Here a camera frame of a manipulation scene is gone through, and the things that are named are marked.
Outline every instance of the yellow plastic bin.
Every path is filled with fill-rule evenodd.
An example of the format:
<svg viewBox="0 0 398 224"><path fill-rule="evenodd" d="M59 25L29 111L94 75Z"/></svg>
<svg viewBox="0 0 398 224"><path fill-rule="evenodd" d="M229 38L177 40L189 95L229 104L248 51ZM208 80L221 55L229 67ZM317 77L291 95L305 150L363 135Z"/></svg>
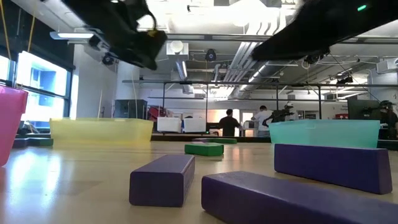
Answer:
<svg viewBox="0 0 398 224"><path fill-rule="evenodd" d="M143 119L50 119L54 144L145 144L150 142L153 125Z"/></svg>

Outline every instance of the teal plastic bin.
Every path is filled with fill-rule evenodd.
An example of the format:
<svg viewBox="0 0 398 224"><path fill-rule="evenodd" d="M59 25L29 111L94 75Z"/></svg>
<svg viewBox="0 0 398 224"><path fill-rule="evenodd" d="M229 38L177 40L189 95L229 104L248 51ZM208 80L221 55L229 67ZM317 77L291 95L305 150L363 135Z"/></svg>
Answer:
<svg viewBox="0 0 398 224"><path fill-rule="evenodd" d="M300 120L271 123L273 144L377 148L380 121Z"/></svg>

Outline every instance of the window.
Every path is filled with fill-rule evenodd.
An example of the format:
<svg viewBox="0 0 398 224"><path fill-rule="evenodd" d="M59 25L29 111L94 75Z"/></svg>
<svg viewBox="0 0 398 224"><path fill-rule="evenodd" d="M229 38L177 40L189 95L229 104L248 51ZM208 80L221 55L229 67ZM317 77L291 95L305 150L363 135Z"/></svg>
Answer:
<svg viewBox="0 0 398 224"><path fill-rule="evenodd" d="M50 128L50 118L62 118L64 99L29 91L26 113L21 120L30 121L36 128Z"/></svg>
<svg viewBox="0 0 398 224"><path fill-rule="evenodd" d="M8 58L0 56L0 80L8 79L9 64Z"/></svg>
<svg viewBox="0 0 398 224"><path fill-rule="evenodd" d="M17 83L65 96L68 71L27 52L19 54Z"/></svg>

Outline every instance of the white box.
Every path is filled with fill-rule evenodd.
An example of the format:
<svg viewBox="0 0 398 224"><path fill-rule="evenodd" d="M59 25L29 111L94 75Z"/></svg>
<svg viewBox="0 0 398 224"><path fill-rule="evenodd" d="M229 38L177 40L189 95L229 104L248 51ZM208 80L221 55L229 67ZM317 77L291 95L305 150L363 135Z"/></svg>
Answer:
<svg viewBox="0 0 398 224"><path fill-rule="evenodd" d="M206 132L206 120L204 118L185 118L185 133L204 133Z"/></svg>
<svg viewBox="0 0 398 224"><path fill-rule="evenodd" d="M181 133L180 118L157 118L157 131Z"/></svg>

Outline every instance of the computer monitor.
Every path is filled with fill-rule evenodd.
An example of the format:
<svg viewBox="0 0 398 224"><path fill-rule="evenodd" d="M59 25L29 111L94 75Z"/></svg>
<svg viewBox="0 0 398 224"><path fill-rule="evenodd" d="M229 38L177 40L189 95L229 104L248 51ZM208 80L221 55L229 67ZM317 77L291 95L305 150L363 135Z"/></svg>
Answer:
<svg viewBox="0 0 398 224"><path fill-rule="evenodd" d="M380 120L377 100L348 100L348 119Z"/></svg>

